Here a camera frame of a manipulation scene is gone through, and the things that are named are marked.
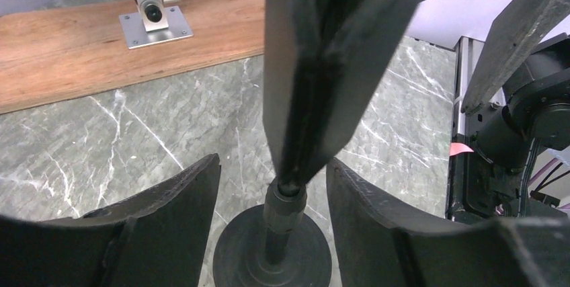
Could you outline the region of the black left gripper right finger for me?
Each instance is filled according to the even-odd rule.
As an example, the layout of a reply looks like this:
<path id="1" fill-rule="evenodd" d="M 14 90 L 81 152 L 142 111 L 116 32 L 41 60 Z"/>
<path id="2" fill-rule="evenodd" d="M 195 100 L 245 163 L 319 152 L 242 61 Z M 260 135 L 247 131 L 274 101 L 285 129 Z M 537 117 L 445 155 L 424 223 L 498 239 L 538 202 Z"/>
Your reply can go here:
<path id="1" fill-rule="evenodd" d="M 337 159 L 327 198 L 344 286 L 568 286 L 569 220 L 467 225 L 415 208 Z"/>

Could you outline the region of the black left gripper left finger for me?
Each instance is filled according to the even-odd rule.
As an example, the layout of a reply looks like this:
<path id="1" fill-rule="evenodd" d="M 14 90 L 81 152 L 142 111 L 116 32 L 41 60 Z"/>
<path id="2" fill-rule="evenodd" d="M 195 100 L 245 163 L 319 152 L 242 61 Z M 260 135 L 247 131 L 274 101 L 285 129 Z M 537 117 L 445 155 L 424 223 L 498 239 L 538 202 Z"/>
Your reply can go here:
<path id="1" fill-rule="evenodd" d="M 203 157 L 80 218 L 1 217 L 2 286 L 197 286 L 220 180 Z"/>

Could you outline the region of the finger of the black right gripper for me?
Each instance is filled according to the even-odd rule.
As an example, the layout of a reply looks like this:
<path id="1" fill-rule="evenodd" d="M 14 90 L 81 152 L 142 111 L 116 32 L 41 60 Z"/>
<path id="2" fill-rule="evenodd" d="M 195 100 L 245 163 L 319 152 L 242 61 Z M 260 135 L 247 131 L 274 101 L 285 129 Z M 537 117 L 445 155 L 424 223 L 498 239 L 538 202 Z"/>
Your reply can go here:
<path id="1" fill-rule="evenodd" d="M 350 141 L 424 0 L 266 0 L 263 125 L 280 185 Z"/>
<path id="2" fill-rule="evenodd" d="M 567 16 L 569 0 L 512 0 L 491 24 L 461 112 L 467 116 L 478 112 Z"/>

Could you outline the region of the black round-base mic stand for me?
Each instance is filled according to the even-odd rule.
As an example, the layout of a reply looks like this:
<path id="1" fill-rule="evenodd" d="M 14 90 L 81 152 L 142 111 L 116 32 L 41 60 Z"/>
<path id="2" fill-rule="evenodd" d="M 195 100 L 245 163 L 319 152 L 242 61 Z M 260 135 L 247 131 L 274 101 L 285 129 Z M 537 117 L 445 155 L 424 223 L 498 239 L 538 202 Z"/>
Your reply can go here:
<path id="1" fill-rule="evenodd" d="M 212 264 L 216 286 L 328 286 L 329 244 L 306 205 L 304 185 L 274 179 L 265 202 L 242 211 L 221 233 Z"/>

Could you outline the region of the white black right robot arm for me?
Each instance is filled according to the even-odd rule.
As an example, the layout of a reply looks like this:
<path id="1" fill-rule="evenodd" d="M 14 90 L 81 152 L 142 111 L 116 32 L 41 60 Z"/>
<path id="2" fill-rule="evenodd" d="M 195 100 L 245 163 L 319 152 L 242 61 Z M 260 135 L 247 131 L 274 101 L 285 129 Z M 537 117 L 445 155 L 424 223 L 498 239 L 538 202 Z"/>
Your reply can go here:
<path id="1" fill-rule="evenodd" d="M 417 6 L 425 0 L 266 0 L 263 124 L 283 196 L 310 180 L 353 136 Z M 544 35 L 569 0 L 512 0 L 478 58 L 458 63 L 450 220 L 555 214 L 529 191 L 545 149 L 569 148 L 569 36 Z"/>

